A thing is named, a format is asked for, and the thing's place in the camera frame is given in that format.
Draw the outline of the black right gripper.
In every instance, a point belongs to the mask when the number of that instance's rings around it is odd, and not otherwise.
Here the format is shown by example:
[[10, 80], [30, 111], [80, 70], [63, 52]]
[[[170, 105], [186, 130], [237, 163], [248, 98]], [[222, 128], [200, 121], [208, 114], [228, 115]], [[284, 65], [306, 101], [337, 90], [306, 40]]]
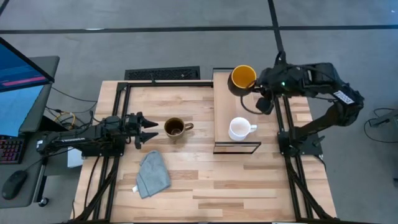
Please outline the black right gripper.
[[253, 80], [253, 85], [248, 88], [249, 91], [260, 92], [261, 97], [256, 103], [256, 108], [263, 114], [270, 114], [274, 108], [276, 98], [274, 92], [277, 89], [277, 77], [281, 71], [280, 66], [263, 70], [261, 76]]

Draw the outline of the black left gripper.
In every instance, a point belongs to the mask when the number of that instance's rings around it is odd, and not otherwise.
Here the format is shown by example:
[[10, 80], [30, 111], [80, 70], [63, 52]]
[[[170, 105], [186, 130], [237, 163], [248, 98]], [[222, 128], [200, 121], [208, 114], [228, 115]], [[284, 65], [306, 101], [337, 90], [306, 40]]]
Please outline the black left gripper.
[[141, 128], [152, 128], [158, 126], [158, 123], [143, 119], [142, 112], [136, 114], [131, 113], [127, 119], [126, 132], [129, 137], [134, 137], [134, 145], [136, 149], [141, 149], [142, 144], [148, 140], [158, 136], [158, 132], [145, 133], [141, 131]]

